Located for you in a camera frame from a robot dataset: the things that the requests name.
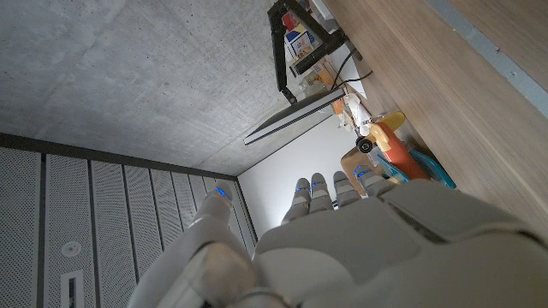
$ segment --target white robotic arm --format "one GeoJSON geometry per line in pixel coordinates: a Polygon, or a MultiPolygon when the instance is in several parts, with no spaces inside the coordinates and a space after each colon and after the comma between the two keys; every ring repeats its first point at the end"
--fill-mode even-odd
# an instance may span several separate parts
{"type": "Polygon", "coordinates": [[[523,222],[437,183],[354,173],[369,198],[337,172],[338,210],[322,175],[300,179],[253,260],[228,230],[231,191],[218,182],[129,307],[548,306],[546,243],[523,222]]]}

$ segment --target black cable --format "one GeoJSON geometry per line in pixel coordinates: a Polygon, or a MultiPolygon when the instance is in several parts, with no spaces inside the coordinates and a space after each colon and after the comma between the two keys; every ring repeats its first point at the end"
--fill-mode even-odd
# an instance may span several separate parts
{"type": "Polygon", "coordinates": [[[353,80],[345,80],[345,81],[341,82],[340,84],[338,84],[337,86],[335,86],[335,89],[338,89],[339,86],[342,86],[342,85],[344,85],[344,84],[347,83],[347,82],[364,80],[365,78],[371,76],[371,74],[373,74],[373,71],[367,73],[365,76],[362,76],[362,77],[360,77],[360,78],[356,78],[356,79],[353,79],[353,80]]]}
{"type": "Polygon", "coordinates": [[[344,61],[342,61],[342,64],[341,64],[341,67],[339,68],[339,71],[337,72],[337,75],[335,75],[335,79],[333,81],[333,86],[331,86],[331,90],[335,89],[335,84],[337,83],[337,78],[339,78],[339,75],[341,74],[341,72],[343,71],[343,68],[344,68],[344,64],[346,64],[346,62],[349,60],[349,58],[356,52],[356,48],[354,47],[350,53],[348,54],[348,56],[346,56],[346,58],[344,59],[344,61]]]}

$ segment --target blue led light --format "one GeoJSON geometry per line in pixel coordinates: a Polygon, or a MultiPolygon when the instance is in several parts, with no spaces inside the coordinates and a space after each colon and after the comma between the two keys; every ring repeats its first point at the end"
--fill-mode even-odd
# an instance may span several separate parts
{"type": "Polygon", "coordinates": [[[215,187],[215,190],[218,191],[220,194],[222,194],[224,197],[226,197],[228,200],[230,200],[229,195],[227,195],[226,192],[224,192],[223,189],[221,189],[219,187],[215,187]]]}
{"type": "Polygon", "coordinates": [[[361,165],[356,167],[356,169],[354,169],[354,175],[356,175],[356,171],[358,171],[359,168],[361,168],[361,165]]]}

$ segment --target yellow object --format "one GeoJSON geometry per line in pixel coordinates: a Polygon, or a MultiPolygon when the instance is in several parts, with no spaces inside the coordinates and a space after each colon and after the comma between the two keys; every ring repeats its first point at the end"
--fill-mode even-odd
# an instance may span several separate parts
{"type": "Polygon", "coordinates": [[[373,123],[369,123],[367,126],[369,127],[369,134],[366,138],[371,142],[377,142],[377,146],[381,151],[390,151],[391,147],[388,145],[390,139],[386,133],[384,133],[383,129],[379,125],[373,123]]]}
{"type": "Polygon", "coordinates": [[[401,184],[400,181],[398,181],[397,178],[394,178],[394,177],[389,178],[388,181],[390,181],[394,184],[401,184]]]}
{"type": "Polygon", "coordinates": [[[382,120],[382,123],[388,125],[392,132],[396,131],[403,123],[405,122],[405,114],[401,111],[393,112],[385,116],[382,120]]]}
{"type": "Polygon", "coordinates": [[[328,86],[328,88],[331,88],[331,86],[335,83],[333,77],[331,77],[331,74],[329,74],[329,71],[325,68],[322,62],[314,65],[314,72],[318,74],[319,78],[328,86]]]}
{"type": "Polygon", "coordinates": [[[344,111],[344,101],[342,98],[333,102],[333,109],[335,110],[336,115],[342,114],[342,112],[344,111]]]}

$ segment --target perforated metal panel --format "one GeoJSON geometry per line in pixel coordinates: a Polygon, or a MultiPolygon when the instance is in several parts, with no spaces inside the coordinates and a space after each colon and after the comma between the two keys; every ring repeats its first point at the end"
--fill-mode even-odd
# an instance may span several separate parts
{"type": "Polygon", "coordinates": [[[92,182],[101,307],[125,307],[135,269],[122,165],[92,162],[92,182]]]}
{"type": "Polygon", "coordinates": [[[45,187],[44,307],[61,306],[61,276],[76,270],[83,273],[86,307],[95,307],[87,161],[48,155],[45,187]],[[61,250],[70,241],[81,251],[65,257],[61,250]]]}
{"type": "Polygon", "coordinates": [[[156,196],[160,232],[164,249],[182,234],[181,218],[175,200],[173,183],[169,171],[151,170],[152,187],[156,196]]]}
{"type": "Polygon", "coordinates": [[[202,177],[199,175],[188,175],[188,179],[190,180],[190,186],[192,187],[196,207],[199,209],[207,194],[206,187],[204,186],[204,180],[202,180],[202,177]]]}
{"type": "Polygon", "coordinates": [[[124,166],[128,185],[129,211],[137,257],[137,271],[143,276],[162,253],[158,219],[152,198],[148,169],[124,166]]]}
{"type": "Polygon", "coordinates": [[[0,148],[0,307],[34,307],[40,154],[0,148]]]}
{"type": "Polygon", "coordinates": [[[251,231],[251,222],[243,209],[241,192],[233,181],[230,182],[230,188],[232,188],[232,192],[234,194],[232,205],[234,205],[235,214],[240,224],[241,236],[243,237],[244,243],[246,243],[247,251],[250,255],[253,255],[255,252],[255,241],[253,240],[253,234],[251,231]]]}
{"type": "Polygon", "coordinates": [[[187,229],[196,214],[196,206],[194,205],[194,198],[192,196],[192,190],[190,189],[188,175],[172,172],[171,176],[173,177],[175,196],[177,198],[177,203],[179,204],[182,227],[183,229],[187,229]]]}
{"type": "Polygon", "coordinates": [[[216,180],[213,178],[203,177],[204,179],[204,186],[205,186],[205,192],[208,193],[215,189],[216,186],[216,180]]]}

